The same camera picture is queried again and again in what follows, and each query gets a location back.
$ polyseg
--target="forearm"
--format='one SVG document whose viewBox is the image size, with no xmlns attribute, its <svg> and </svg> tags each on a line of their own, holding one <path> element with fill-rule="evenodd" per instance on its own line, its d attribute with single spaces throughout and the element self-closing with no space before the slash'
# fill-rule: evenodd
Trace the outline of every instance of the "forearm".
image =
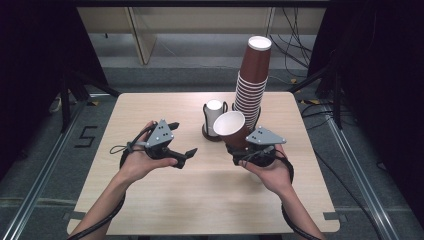
<svg viewBox="0 0 424 240">
<path fill-rule="evenodd" d="M 124 181 L 118 174 L 115 175 L 70 236 L 95 225 L 107 217 L 116 208 L 116 206 L 118 206 L 128 187 L 129 184 L 126 181 Z M 109 225 L 110 222 L 106 223 L 104 226 L 87 235 L 83 239 L 103 239 Z"/>
<path fill-rule="evenodd" d="M 306 211 L 293 187 L 289 187 L 284 191 L 279 191 L 277 195 L 280 197 L 284 210 L 290 220 L 298 228 L 316 238 L 325 239 L 324 234 L 322 234 L 309 213 Z"/>
</svg>

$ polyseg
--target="hand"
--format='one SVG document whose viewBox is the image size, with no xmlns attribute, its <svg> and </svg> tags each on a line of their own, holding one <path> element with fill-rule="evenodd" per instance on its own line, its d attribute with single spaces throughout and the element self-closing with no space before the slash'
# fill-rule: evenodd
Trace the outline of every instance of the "hand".
<svg viewBox="0 0 424 240">
<path fill-rule="evenodd" d="M 284 157 L 283 154 L 285 155 L 285 153 L 280 144 L 276 144 L 275 149 L 277 150 L 275 153 L 276 156 Z M 265 187 L 277 195 L 280 195 L 285 190 L 292 188 L 289 170 L 286 165 L 278 159 L 274 160 L 274 162 L 267 167 L 258 167 L 255 164 L 244 160 L 240 160 L 239 165 L 256 174 L 261 179 Z"/>
<path fill-rule="evenodd" d="M 144 127 L 150 127 L 153 125 L 153 121 L 147 123 Z M 144 133 L 139 141 L 145 141 L 147 138 L 148 132 Z M 144 151 L 141 146 L 134 146 L 134 152 L 130 153 L 125 160 L 124 165 L 118 172 L 118 176 L 123 178 L 123 181 L 128 184 L 132 184 L 133 182 L 144 178 L 150 171 L 156 168 L 163 168 L 168 166 L 173 166 L 177 164 L 177 160 L 174 158 L 163 158 L 159 160 L 153 160 Z"/>
</svg>

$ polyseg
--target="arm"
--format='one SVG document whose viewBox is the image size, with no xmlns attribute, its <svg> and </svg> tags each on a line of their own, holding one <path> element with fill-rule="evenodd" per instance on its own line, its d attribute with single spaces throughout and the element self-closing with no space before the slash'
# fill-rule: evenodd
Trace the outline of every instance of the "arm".
<svg viewBox="0 0 424 240">
<path fill-rule="evenodd" d="M 275 145 L 276 155 L 283 157 L 283 148 L 280 144 Z M 250 172 L 256 174 L 265 185 L 265 187 L 277 194 L 281 199 L 281 203 L 286 210 L 291 221 L 306 233 L 314 237 L 325 239 L 325 236 L 318 229 L 303 204 L 300 202 L 291 182 L 287 167 L 279 160 L 274 161 L 271 165 L 262 168 L 245 161 L 239 162 L 240 166 L 244 166 Z"/>
<path fill-rule="evenodd" d="M 146 134 L 140 137 L 140 141 L 143 141 L 145 138 Z M 135 146 L 133 149 L 141 150 L 141 147 Z M 125 191 L 132 183 L 144 178 L 150 171 L 156 168 L 168 167 L 175 164 L 177 164 L 177 160 L 173 158 L 152 160 L 143 151 L 134 151 L 130 153 L 122 168 L 112 178 L 109 185 L 69 236 L 73 236 L 93 226 L 108 216 L 121 201 Z M 109 225 L 110 222 L 106 223 L 83 239 L 104 239 Z"/>
</svg>

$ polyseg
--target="wooden table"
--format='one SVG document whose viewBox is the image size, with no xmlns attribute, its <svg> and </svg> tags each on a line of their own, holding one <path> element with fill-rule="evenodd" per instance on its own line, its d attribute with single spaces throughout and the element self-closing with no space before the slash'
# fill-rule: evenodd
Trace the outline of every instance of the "wooden table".
<svg viewBox="0 0 424 240">
<path fill-rule="evenodd" d="M 183 169 L 157 169 L 127 191 L 125 204 L 113 219 L 109 235 L 275 234 L 292 232 L 281 214 L 279 198 L 247 170 L 234 166 L 223 142 L 206 140 L 201 132 L 203 104 L 210 99 L 231 105 L 234 92 L 126 93 L 113 110 L 85 185 L 75 207 L 87 212 L 118 170 L 115 145 L 131 141 L 150 120 L 179 122 L 169 147 L 184 153 L 197 147 Z M 283 146 L 295 169 L 293 185 L 321 231 L 335 232 L 327 187 L 295 99 L 288 92 L 266 92 L 258 125 L 287 139 Z M 71 219 L 68 232 L 79 220 Z"/>
</svg>

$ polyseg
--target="stack of paper cups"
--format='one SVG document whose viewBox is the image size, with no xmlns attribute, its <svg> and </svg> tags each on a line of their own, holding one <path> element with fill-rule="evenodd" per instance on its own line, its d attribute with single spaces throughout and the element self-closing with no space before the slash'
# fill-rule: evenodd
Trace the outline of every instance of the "stack of paper cups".
<svg viewBox="0 0 424 240">
<path fill-rule="evenodd" d="M 271 41 L 268 38 L 254 36 L 249 39 L 238 74 L 234 110 L 243 113 L 250 130 L 259 117 L 270 57 Z"/>
</svg>

